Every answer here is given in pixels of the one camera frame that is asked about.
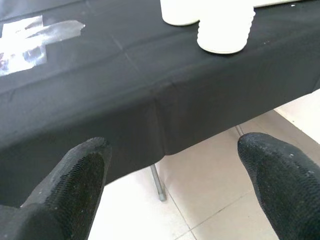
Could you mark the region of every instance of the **table leg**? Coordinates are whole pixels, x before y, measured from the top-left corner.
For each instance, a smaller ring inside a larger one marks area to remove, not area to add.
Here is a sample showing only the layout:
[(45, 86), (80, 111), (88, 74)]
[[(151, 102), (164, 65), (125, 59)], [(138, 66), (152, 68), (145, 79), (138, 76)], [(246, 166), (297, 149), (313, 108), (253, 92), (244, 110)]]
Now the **table leg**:
[(167, 200), (167, 197), (166, 197), (166, 193), (165, 193), (164, 189), (161, 186), (159, 175), (158, 175), (158, 172), (157, 172), (157, 169), (156, 169), (156, 165), (153, 164), (150, 167), (151, 167), (154, 183), (155, 183), (156, 189), (157, 189), (158, 194), (159, 194), (159, 199), (160, 199), (161, 202), (164, 202), (165, 200)]
[(240, 125), (235, 126), (235, 129), (237, 130), (238, 134), (240, 135), (240, 137), (244, 134), (244, 131), (242, 130)]

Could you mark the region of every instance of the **tiled floor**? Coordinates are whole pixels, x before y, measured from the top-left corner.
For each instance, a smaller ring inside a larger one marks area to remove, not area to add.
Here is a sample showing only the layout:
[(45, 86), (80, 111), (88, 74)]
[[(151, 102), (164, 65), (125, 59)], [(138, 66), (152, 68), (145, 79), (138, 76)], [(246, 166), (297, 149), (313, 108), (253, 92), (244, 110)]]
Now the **tiled floor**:
[(320, 144), (320, 89), (275, 110)]
[[(320, 146), (274, 111), (241, 126), (292, 143), (320, 163)], [(231, 128), (157, 163), (164, 203), (150, 168), (107, 185), (89, 240), (277, 240), (240, 162), (237, 140)]]

